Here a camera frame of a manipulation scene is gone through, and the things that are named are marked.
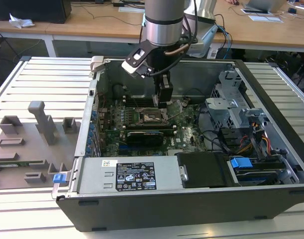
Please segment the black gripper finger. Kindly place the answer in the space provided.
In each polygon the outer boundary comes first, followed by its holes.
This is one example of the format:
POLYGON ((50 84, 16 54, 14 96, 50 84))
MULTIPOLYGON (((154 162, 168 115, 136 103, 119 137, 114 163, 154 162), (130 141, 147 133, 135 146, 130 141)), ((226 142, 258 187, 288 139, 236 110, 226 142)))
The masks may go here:
POLYGON ((163 74, 159 83, 158 108, 167 107, 167 102, 172 98, 173 84, 171 83, 170 73, 163 74))

